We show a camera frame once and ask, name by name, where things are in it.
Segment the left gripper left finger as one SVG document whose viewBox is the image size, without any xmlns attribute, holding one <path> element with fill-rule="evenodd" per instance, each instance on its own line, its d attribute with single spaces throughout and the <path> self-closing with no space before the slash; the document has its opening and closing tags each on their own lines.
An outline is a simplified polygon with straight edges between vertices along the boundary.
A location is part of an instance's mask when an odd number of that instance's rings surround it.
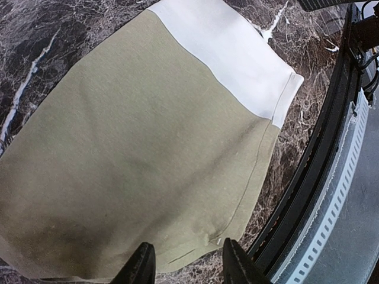
<svg viewBox="0 0 379 284">
<path fill-rule="evenodd" d="M 152 244 L 143 242 L 117 273 L 111 284 L 154 284 L 156 255 Z"/>
</svg>

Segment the olive green underwear white waistband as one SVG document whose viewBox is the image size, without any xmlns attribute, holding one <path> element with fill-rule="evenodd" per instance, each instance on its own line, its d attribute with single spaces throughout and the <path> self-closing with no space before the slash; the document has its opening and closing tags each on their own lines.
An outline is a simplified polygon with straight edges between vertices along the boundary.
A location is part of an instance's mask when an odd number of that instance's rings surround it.
<svg viewBox="0 0 379 284">
<path fill-rule="evenodd" d="M 240 239 L 303 77 L 223 1 L 159 1 L 78 61 L 1 157 L 1 257 L 108 280 Z"/>
</svg>

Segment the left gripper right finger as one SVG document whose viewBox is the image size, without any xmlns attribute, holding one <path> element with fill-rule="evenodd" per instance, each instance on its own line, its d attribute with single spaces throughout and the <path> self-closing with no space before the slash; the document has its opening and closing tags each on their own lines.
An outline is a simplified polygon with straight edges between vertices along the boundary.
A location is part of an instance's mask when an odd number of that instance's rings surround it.
<svg viewBox="0 0 379 284">
<path fill-rule="evenodd" d="M 271 284 L 236 240 L 225 239 L 222 261 L 225 284 Z"/>
</svg>

